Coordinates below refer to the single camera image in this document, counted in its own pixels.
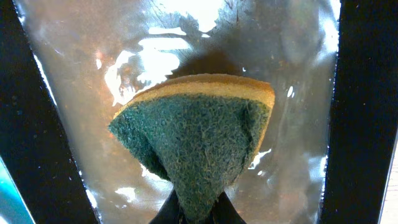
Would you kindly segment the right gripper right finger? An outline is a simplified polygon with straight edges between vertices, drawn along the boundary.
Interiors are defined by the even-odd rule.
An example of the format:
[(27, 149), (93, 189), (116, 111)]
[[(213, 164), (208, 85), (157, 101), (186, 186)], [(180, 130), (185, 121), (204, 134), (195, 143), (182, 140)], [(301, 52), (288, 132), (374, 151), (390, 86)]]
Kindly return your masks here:
[(246, 224), (234, 208), (227, 194), (222, 192), (211, 210), (213, 224)]

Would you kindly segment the black water tray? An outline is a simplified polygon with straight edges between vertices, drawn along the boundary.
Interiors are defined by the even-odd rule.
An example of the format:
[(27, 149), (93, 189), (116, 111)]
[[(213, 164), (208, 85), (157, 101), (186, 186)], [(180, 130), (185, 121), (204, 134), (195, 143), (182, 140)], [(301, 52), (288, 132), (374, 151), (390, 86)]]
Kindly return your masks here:
[(269, 82), (226, 192), (247, 223), (379, 223), (397, 146), (396, 1), (2, 1), (1, 157), (36, 223), (148, 223), (172, 190), (108, 131), (169, 78)]

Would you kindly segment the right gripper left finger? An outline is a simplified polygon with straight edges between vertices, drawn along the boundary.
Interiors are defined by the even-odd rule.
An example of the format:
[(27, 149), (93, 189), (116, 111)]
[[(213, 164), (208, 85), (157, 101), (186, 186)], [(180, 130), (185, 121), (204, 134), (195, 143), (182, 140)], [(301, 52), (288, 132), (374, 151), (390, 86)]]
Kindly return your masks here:
[(149, 224), (180, 224), (182, 222), (183, 210), (180, 207), (177, 193), (173, 190)]

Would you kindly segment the green yellow sponge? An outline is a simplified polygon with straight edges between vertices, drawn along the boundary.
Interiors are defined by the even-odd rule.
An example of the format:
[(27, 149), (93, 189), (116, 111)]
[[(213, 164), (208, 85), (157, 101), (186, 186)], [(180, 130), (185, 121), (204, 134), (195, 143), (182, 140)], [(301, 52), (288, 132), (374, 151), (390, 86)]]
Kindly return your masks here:
[(108, 128), (151, 173), (173, 184), (186, 220), (202, 223), (259, 152), (274, 103), (267, 82), (188, 75), (139, 93)]

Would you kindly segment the teal plastic tray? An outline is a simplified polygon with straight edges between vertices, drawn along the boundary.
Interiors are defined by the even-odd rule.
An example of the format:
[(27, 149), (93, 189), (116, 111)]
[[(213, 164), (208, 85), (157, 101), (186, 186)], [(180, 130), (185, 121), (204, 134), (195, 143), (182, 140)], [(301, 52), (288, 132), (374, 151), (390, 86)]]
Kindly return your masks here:
[(2, 159), (1, 224), (35, 224)]

